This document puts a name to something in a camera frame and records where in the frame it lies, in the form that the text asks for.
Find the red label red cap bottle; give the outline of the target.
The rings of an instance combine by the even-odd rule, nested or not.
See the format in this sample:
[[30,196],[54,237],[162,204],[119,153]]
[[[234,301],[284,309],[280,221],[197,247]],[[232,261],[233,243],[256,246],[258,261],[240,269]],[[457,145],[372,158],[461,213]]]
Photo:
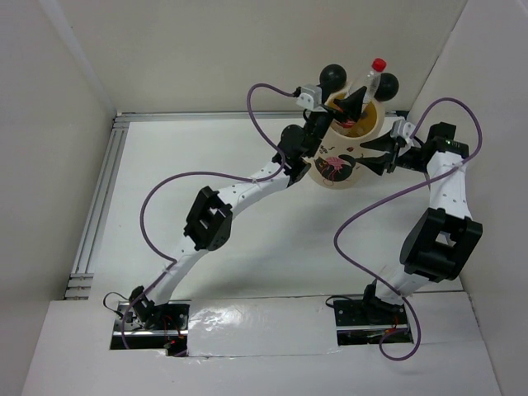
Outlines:
[[[363,100],[363,113],[365,112],[366,107],[370,104],[371,100],[374,98],[378,87],[380,85],[381,74],[385,70],[387,64],[382,58],[375,58],[367,72],[363,72],[360,77],[358,77],[349,87],[348,92],[345,96],[348,97],[354,91],[362,86],[367,87],[367,92]],[[343,123],[346,128],[351,128],[357,122],[348,121]]]

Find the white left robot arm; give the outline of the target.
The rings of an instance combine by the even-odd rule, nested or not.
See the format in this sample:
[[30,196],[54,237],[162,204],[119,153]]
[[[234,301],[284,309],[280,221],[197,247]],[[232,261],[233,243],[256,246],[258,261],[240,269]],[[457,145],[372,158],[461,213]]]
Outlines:
[[232,223],[248,207],[263,198],[300,182],[318,163],[318,149],[333,121],[358,120],[363,111],[365,87],[349,94],[336,107],[312,101],[304,125],[288,125],[280,141],[272,144],[272,159],[250,177],[231,175],[231,185],[214,190],[201,188],[186,216],[182,237],[173,255],[162,252],[149,238],[145,214],[149,202],[169,182],[190,177],[179,173],[159,182],[146,196],[139,212],[139,227],[152,251],[167,260],[167,266],[149,286],[139,286],[130,295],[133,318],[142,328],[152,329],[163,320],[173,291],[190,269],[207,253],[220,249],[231,235]]

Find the cream bin with black ears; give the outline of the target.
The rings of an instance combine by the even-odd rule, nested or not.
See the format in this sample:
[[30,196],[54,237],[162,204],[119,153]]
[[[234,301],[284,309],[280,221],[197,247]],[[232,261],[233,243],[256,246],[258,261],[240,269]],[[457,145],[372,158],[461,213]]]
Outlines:
[[[346,82],[341,90],[330,94],[324,105],[334,106],[334,99],[344,99],[354,81]],[[385,118],[384,103],[393,99],[398,90],[398,79],[384,70],[374,98],[354,126],[346,128],[343,123],[333,120],[316,154],[309,159],[309,175],[315,182],[330,189],[347,189],[365,174],[366,167],[356,160],[371,155],[371,151],[360,144],[381,135]]]

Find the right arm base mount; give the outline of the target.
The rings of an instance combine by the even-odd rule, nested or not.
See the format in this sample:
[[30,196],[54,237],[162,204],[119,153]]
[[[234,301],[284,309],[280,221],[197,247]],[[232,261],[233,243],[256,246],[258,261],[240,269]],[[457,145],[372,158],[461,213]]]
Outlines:
[[403,306],[386,311],[345,295],[330,296],[325,305],[333,311],[340,347],[378,344],[384,336],[384,343],[413,343]]

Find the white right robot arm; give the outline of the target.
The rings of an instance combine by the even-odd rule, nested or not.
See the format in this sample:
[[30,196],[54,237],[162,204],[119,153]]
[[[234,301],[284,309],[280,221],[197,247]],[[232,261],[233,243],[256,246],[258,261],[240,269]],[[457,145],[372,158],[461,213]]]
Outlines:
[[399,268],[386,285],[372,282],[365,288],[360,313],[368,323],[399,311],[403,298],[423,286],[458,277],[483,234],[466,199],[468,145],[455,141],[451,124],[433,125],[424,144],[413,143],[414,129],[397,120],[390,132],[361,145],[382,152],[377,158],[360,158],[372,172],[383,175],[401,167],[424,173],[431,182],[429,206],[404,240]]

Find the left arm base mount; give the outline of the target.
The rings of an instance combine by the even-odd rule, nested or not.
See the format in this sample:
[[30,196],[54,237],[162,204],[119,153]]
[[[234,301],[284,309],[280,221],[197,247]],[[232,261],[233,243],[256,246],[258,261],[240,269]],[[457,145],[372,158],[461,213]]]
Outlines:
[[114,314],[112,351],[160,350],[165,351],[167,357],[188,355],[188,302],[170,301],[156,307],[153,315],[144,321],[129,309],[129,302],[117,292],[108,292],[102,299],[102,306]]

